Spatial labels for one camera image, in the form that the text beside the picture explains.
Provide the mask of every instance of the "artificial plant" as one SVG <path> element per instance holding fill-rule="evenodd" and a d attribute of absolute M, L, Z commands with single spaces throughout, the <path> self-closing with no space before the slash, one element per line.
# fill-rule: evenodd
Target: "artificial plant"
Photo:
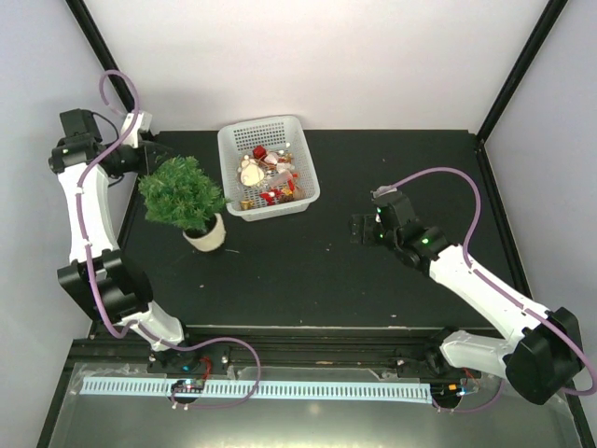
<path fill-rule="evenodd" d="M 175 157 L 139 182 L 146 200 L 146 219 L 172 224 L 183 231 L 206 233 L 215 214 L 226 205 L 222 189 L 194 157 Z"/>

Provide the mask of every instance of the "white perforated rail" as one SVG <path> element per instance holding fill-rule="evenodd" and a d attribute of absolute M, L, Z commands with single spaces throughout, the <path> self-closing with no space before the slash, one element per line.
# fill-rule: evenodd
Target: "white perforated rail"
<path fill-rule="evenodd" d="M 87 377 L 81 395 L 120 395 L 130 397 L 169 397 L 176 379 Z M 201 396 L 207 399 L 244 397 L 252 381 L 208 380 Z M 197 394 L 177 393 L 177 397 Z M 335 399 L 359 401 L 407 401 L 431 403 L 429 385 L 403 383 L 338 383 L 301 381 L 262 381 L 252 399 Z"/>

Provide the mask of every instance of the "white wall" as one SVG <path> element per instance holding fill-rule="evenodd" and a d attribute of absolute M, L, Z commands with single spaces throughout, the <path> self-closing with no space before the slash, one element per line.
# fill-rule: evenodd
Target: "white wall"
<path fill-rule="evenodd" d="M 468 129 L 547 0 L 88 0 L 156 130 Z"/>
<path fill-rule="evenodd" d="M 488 142 L 535 298 L 565 306 L 597 363 L 597 2 L 569 2 Z M 577 382 L 590 386 L 588 375 Z M 597 435 L 597 398 L 583 399 Z"/>
<path fill-rule="evenodd" d="M 48 168 L 58 114 L 92 108 L 102 70 L 66 4 L 10 0 L 0 15 L 0 446 L 35 446 L 73 338 L 90 322 L 56 281 L 68 263 L 65 199 Z M 122 219 L 130 185 L 115 196 Z"/>

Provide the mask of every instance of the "basket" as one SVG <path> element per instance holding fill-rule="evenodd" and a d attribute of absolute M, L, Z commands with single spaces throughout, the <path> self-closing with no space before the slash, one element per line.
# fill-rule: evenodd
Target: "basket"
<path fill-rule="evenodd" d="M 231 200 L 227 208 L 231 215 L 245 221 L 257 221 L 268 217 L 280 217 L 303 212 L 319 197 L 319 183 L 307 146 L 305 134 L 296 117 L 269 117 L 231 124 L 217 133 L 220 167 L 224 194 Z M 267 205 L 259 194 L 264 189 L 246 187 L 239 182 L 238 168 L 245 154 L 262 145 L 269 151 L 288 150 L 293 154 L 292 164 L 298 173 L 297 184 L 305 190 L 305 199 L 291 203 Z M 252 200 L 253 208 L 242 210 L 241 201 Z"/>

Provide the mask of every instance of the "white plant pot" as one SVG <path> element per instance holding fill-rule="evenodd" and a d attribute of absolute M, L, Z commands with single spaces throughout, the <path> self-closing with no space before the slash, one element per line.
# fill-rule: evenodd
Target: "white plant pot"
<path fill-rule="evenodd" d="M 222 216 L 219 213 L 216 213 L 214 228 L 201 238 L 189 238 L 184 232 L 183 236 L 189 243 L 191 243 L 197 250 L 200 250 L 201 252 L 211 252 L 212 250 L 216 250 L 224 244 L 224 240 L 226 239 L 224 219 L 222 219 Z"/>

